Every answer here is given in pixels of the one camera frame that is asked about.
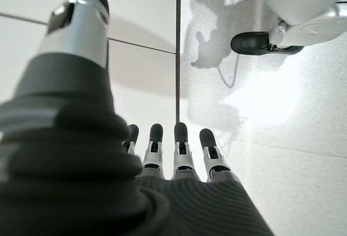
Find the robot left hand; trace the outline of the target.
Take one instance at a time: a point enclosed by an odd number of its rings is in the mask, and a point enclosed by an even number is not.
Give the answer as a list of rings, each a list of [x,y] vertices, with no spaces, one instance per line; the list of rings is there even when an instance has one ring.
[[[138,127],[115,114],[107,0],[65,0],[14,96],[1,105],[1,235],[271,235],[214,134],[196,174],[184,123],[163,176],[163,128],[141,160]]]

